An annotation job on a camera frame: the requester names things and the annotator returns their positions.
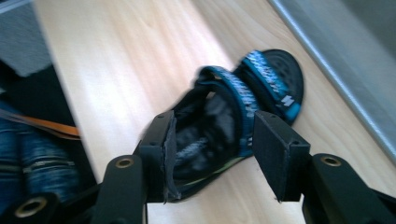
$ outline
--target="gray floor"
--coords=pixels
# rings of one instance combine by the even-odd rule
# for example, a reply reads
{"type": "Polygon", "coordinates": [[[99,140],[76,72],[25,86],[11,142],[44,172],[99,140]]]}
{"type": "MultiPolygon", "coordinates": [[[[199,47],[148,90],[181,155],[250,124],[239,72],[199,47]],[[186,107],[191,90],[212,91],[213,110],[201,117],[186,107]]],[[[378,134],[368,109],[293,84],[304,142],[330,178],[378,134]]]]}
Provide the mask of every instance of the gray floor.
{"type": "Polygon", "coordinates": [[[24,77],[51,63],[31,1],[0,1],[0,59],[24,77]]]}

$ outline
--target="light wood tabletop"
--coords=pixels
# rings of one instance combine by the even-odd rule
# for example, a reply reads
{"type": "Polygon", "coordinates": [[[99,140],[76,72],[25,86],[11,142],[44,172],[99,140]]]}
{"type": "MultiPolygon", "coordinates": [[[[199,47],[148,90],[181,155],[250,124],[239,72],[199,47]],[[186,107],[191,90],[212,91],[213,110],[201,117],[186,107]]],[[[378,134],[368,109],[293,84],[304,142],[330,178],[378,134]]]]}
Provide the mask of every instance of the light wood tabletop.
{"type": "MultiPolygon", "coordinates": [[[[101,181],[132,154],[145,127],[190,89],[201,66],[233,70],[253,49],[284,49],[305,94],[293,128],[311,153],[347,160],[373,189],[396,196],[396,169],[285,23],[264,0],[51,1],[35,10],[101,181]]],[[[249,158],[183,203],[150,204],[150,223],[304,223],[300,203],[279,204],[249,158]]]]}

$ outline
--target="blue sandal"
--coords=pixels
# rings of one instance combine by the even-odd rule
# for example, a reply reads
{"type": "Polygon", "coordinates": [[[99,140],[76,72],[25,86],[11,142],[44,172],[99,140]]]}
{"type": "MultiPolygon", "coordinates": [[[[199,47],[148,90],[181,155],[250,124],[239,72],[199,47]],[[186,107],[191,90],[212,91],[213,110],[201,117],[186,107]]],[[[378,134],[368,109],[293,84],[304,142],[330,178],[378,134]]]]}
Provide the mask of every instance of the blue sandal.
{"type": "Polygon", "coordinates": [[[194,88],[173,108],[177,119],[174,180],[181,199],[250,157],[256,110],[292,124],[299,114],[304,81],[284,50],[251,51],[234,72],[203,67],[194,88]]]}

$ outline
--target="denim fabric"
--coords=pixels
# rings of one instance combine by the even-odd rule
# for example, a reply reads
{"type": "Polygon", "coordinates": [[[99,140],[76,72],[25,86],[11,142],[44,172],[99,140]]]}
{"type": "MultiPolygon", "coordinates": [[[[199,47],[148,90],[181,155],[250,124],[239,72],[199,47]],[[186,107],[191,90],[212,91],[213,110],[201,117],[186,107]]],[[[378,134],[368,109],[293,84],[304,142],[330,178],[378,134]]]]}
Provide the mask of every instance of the denim fabric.
{"type": "MultiPolygon", "coordinates": [[[[0,108],[18,113],[0,101],[0,108]]],[[[78,192],[78,172],[67,153],[25,124],[0,119],[0,214],[32,193],[53,192],[62,202],[78,192]]]]}

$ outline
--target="blue fabric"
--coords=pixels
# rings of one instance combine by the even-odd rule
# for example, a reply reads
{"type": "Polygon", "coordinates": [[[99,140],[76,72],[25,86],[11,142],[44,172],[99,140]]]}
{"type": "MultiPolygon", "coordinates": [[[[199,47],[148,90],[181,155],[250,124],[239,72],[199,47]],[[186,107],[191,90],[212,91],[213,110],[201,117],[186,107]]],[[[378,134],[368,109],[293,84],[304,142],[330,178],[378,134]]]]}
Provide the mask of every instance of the blue fabric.
{"type": "Polygon", "coordinates": [[[201,85],[218,85],[220,87],[223,86],[224,83],[226,88],[233,94],[242,113],[242,137],[239,140],[240,149],[238,156],[251,156],[253,154],[251,144],[254,113],[259,109],[253,92],[239,77],[236,77],[234,74],[219,66],[204,67],[197,83],[201,85]]]}
{"type": "MultiPolygon", "coordinates": [[[[0,101],[0,108],[18,113],[0,101]]],[[[78,172],[67,153],[33,127],[0,119],[0,214],[32,193],[53,192],[62,202],[78,192],[78,172]]]]}
{"type": "Polygon", "coordinates": [[[300,104],[290,94],[290,89],[281,76],[268,63],[264,54],[258,50],[251,51],[243,63],[252,72],[253,79],[263,90],[268,92],[268,100],[272,101],[272,113],[279,115],[286,122],[292,123],[300,112],[300,104]]]}

